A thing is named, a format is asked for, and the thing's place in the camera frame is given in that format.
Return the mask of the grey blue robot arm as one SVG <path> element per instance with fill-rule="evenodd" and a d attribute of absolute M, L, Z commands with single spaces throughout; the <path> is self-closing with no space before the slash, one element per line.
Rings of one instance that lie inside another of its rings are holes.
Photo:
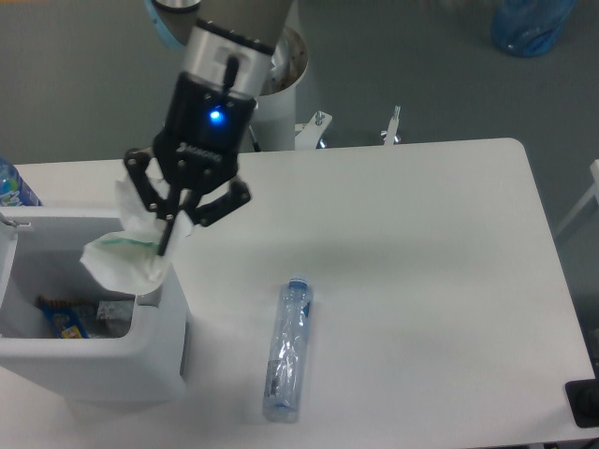
<path fill-rule="evenodd" d="M 207 227 L 247 204 L 239 149 L 283 34 L 288 1 L 149 1 L 161 38 L 184 48 L 162 130 L 151 147 L 131 149 L 124 166 L 139 198 L 165 229 L 185 213 Z"/>

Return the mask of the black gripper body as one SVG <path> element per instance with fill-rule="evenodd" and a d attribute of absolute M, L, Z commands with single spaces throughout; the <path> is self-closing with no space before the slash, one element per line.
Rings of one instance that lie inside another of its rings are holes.
<path fill-rule="evenodd" d="M 207 194 L 238 172 L 241 139 L 256 101 L 224 95 L 187 72 L 175 84 L 153 153 L 172 187 Z"/>

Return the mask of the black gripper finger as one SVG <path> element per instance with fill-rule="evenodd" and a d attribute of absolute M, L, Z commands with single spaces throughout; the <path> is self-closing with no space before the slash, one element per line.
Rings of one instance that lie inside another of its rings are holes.
<path fill-rule="evenodd" d="M 199 206 L 201 196 L 191 192 L 183 204 L 183 210 L 194 225 L 208 227 L 246 205 L 251 199 L 248 184 L 241 179 L 232 179 L 228 190 L 214 201 Z"/>
<path fill-rule="evenodd" d="M 156 218 L 165 223 L 157 250 L 158 256 L 164 256 L 179 212 L 180 186 L 167 184 L 167 197 L 163 198 L 159 195 L 146 173 L 152 159 L 153 150 L 151 148 L 134 148 L 125 153 L 124 166 L 145 209 L 155 213 Z"/>

